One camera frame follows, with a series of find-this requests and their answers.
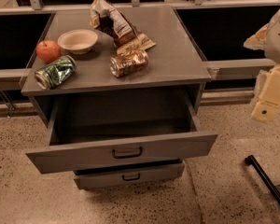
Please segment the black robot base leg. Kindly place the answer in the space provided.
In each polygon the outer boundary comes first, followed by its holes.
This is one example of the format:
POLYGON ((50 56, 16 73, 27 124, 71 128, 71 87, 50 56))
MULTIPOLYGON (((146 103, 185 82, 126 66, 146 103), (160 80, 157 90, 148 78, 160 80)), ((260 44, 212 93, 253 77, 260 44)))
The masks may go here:
POLYGON ((259 177, 280 206, 280 184, 275 185, 272 182, 272 180, 269 178, 269 176, 266 174, 266 172, 263 170, 263 168, 253 155, 249 155, 245 158, 245 164, 252 165, 254 167, 259 177))

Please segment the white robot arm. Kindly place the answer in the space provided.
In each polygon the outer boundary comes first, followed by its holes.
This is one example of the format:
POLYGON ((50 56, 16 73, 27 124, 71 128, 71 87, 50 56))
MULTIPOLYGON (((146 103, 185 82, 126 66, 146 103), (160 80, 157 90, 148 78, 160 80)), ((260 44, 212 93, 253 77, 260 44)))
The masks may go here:
POLYGON ((280 8, 270 21, 245 42, 247 49, 262 49, 275 67, 265 74, 263 88, 251 112, 251 118, 260 122, 271 120, 280 109, 280 8))

